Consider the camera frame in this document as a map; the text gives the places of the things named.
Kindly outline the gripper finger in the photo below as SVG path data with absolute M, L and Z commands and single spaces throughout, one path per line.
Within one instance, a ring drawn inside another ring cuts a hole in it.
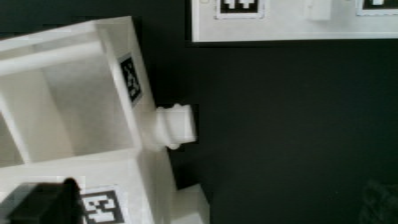
M 5 197 L 5 224 L 83 224 L 80 199 L 72 178 L 21 183 Z

